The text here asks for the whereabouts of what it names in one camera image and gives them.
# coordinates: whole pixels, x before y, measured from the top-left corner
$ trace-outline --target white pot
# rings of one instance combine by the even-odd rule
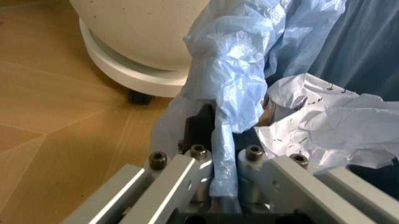
[[[121,55],[164,70],[186,70],[182,38],[208,0],[71,0],[90,30]]]

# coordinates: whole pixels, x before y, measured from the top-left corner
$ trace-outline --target crumpled plastic bag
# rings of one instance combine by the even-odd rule
[[[312,9],[311,13],[297,10],[299,14],[294,15],[299,22],[295,24],[306,26],[319,17],[336,19],[343,12],[345,1],[303,2],[307,9]],[[232,133],[251,128],[263,114],[262,102],[267,90],[264,58],[285,30],[291,3],[292,0],[211,0],[184,38],[192,56],[187,82],[156,123],[150,152],[164,151],[173,157],[178,151],[178,141],[183,138],[185,119],[198,113],[204,103],[211,103],[215,109],[211,196],[237,196]],[[308,34],[325,30],[325,22],[310,23],[315,27]],[[296,43],[300,44],[305,37],[301,32]],[[312,62],[302,60],[309,66]]]
[[[282,78],[267,94],[292,110],[270,126],[255,128],[269,158],[300,153],[324,169],[380,168],[399,156],[399,102],[357,95],[310,74]]]

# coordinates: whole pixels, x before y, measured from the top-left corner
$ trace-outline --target gray fabric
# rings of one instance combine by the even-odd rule
[[[398,0],[348,0],[309,73],[359,94],[399,100],[398,11]]]

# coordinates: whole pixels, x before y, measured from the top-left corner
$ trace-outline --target crumpled paper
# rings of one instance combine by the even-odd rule
[[[269,158],[300,153],[317,169],[380,168],[399,155],[399,102],[358,95],[307,73],[278,80],[267,94],[280,109],[274,123],[255,129]]]

